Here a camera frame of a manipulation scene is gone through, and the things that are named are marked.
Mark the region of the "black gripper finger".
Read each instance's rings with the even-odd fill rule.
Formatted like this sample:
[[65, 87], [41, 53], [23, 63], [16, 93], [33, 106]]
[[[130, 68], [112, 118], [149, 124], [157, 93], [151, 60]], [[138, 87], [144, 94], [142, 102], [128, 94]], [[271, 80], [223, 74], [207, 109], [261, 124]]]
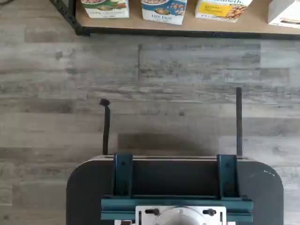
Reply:
[[243, 156], [242, 88], [236, 88], [236, 155]]
[[100, 105], [105, 108], [105, 115], [104, 115], [104, 130], [103, 130], [103, 155], [108, 154], [108, 141], [109, 141], [109, 132], [110, 132], [110, 115], [111, 111], [109, 108], [110, 101], [107, 99], [101, 99]]

